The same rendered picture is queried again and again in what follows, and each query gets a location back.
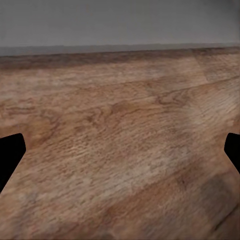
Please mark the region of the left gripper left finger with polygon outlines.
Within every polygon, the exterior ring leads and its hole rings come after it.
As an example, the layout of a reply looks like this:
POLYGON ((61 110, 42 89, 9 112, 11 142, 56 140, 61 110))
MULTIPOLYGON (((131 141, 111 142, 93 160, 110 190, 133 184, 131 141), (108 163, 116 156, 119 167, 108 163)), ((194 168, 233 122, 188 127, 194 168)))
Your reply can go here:
POLYGON ((0 138, 0 193, 26 153, 22 133, 0 138))

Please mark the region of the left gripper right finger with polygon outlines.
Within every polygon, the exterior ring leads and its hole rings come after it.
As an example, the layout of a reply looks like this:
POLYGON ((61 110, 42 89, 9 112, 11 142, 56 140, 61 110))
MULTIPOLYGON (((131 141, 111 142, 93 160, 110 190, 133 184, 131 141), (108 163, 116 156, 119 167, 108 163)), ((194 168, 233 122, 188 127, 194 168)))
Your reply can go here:
POLYGON ((228 133, 224 151, 240 173, 240 135, 228 133))

